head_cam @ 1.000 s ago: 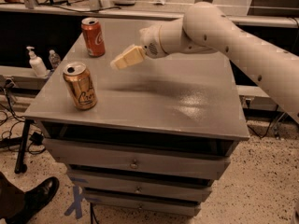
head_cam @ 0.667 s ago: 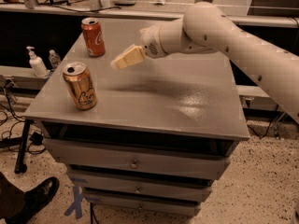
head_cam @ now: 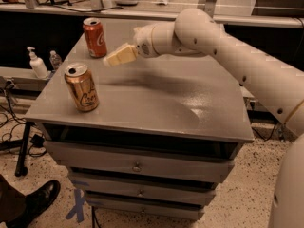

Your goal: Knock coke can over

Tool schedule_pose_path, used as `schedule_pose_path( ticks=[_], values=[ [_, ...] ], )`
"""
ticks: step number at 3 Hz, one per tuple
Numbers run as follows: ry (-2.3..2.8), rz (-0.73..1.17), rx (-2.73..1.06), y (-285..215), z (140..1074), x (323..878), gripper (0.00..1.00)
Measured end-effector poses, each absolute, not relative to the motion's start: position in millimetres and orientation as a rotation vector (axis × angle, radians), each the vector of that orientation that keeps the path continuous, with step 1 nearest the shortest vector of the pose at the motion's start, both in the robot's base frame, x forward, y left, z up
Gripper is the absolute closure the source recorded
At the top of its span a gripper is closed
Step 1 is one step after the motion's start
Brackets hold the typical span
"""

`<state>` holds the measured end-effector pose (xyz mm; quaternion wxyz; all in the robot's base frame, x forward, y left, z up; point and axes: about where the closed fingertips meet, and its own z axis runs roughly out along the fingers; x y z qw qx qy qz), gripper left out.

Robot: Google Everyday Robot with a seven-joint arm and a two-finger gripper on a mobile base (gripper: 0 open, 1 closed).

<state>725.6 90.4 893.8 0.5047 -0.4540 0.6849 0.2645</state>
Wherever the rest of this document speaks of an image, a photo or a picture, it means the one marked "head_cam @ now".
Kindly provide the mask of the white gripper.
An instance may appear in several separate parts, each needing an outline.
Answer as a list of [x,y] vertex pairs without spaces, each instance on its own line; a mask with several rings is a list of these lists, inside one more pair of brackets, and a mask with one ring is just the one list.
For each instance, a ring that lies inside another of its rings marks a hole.
[[133,62],[137,59],[138,53],[145,58],[157,57],[158,53],[154,49],[152,41],[153,29],[153,25],[134,28],[135,46],[128,43],[122,44],[103,58],[104,65],[114,67]]

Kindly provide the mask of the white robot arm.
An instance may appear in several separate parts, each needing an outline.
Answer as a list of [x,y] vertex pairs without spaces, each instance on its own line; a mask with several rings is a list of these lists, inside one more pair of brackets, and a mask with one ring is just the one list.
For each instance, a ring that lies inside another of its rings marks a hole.
[[133,43],[108,54],[109,67],[139,56],[163,54],[213,57],[297,139],[277,176],[269,228],[304,228],[304,75],[303,72],[227,34],[200,9],[186,9],[175,21],[135,29]]

